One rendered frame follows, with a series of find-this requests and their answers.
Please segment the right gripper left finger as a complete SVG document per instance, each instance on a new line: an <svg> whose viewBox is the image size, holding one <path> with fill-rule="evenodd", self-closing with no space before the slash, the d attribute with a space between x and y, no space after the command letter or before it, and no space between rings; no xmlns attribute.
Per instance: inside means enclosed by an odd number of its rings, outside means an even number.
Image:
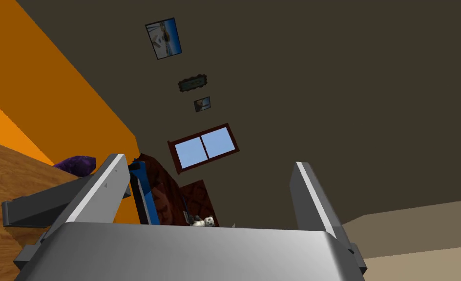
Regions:
<svg viewBox="0 0 461 281"><path fill-rule="evenodd" d="M126 156L111 154L42 238L49 238L66 222L112 223L129 181Z"/></svg>

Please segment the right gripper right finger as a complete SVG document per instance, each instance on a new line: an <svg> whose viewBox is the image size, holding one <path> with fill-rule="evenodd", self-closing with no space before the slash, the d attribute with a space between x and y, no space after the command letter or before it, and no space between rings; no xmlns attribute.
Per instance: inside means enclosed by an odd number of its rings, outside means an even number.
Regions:
<svg viewBox="0 0 461 281"><path fill-rule="evenodd" d="M325 191L307 162L294 163L289 187L299 230L327 232L343 246L351 246Z"/></svg>

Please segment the purple cushion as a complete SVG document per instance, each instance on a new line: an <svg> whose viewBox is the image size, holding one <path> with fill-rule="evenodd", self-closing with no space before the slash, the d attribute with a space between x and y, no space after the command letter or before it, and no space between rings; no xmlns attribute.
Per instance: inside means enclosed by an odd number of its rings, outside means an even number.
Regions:
<svg viewBox="0 0 461 281"><path fill-rule="evenodd" d="M73 176L85 177L96 169L96 159L89 156L74 156L55 164L54 167Z"/></svg>

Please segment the blue and black panel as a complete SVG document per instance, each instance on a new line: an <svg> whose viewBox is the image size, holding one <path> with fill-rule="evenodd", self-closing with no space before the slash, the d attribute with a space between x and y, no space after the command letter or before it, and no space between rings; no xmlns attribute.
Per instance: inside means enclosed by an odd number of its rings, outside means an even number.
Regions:
<svg viewBox="0 0 461 281"><path fill-rule="evenodd" d="M131 194L135 201L140 224L160 225L144 161L134 159L128 166Z"/></svg>

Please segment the dark brown patterned sofa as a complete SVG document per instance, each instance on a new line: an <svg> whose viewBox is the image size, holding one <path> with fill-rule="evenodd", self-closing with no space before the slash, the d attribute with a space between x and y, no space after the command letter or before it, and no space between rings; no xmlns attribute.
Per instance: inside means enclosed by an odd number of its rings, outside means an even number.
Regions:
<svg viewBox="0 0 461 281"><path fill-rule="evenodd" d="M203 180L180 187L168 171L154 158L141 153L137 158L145 165L147 179L161 225L187 226L184 212L202 219L212 216L219 226Z"/></svg>

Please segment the small framed picture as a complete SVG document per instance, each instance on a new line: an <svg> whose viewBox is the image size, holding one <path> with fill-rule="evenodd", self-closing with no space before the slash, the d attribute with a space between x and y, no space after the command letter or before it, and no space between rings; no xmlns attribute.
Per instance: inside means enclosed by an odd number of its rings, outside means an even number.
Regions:
<svg viewBox="0 0 461 281"><path fill-rule="evenodd" d="M194 108L195 108L195 112L201 112L201 111L205 111L209 108L211 108L211 103L210 103L210 97L205 97L205 98L201 98L201 99L198 99L198 100L195 100L193 102L194 104Z"/></svg>

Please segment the large blue framed picture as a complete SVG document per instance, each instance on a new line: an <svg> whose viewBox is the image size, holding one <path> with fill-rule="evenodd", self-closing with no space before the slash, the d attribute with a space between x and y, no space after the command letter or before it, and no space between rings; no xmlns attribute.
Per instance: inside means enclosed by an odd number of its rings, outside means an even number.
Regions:
<svg viewBox="0 0 461 281"><path fill-rule="evenodd" d="M175 18L145 24L145 28L157 60L182 53Z"/></svg>

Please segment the window with dark red frame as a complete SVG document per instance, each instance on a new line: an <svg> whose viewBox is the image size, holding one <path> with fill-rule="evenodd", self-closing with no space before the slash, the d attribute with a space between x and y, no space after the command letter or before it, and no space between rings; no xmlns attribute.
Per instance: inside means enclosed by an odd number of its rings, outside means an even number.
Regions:
<svg viewBox="0 0 461 281"><path fill-rule="evenodd" d="M232 155L240 150L227 123L179 140L168 141L168 147L177 174Z"/></svg>

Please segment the dark ornate wall plaque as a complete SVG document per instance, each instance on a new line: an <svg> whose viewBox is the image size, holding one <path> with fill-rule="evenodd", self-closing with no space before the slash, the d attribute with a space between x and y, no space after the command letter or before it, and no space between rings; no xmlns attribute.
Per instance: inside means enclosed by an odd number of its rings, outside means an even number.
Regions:
<svg viewBox="0 0 461 281"><path fill-rule="evenodd" d="M179 91L180 92L187 92L192 91L196 88L201 88L207 85L207 75L206 74L199 74L194 77L190 77L187 79L183 79L178 83Z"/></svg>

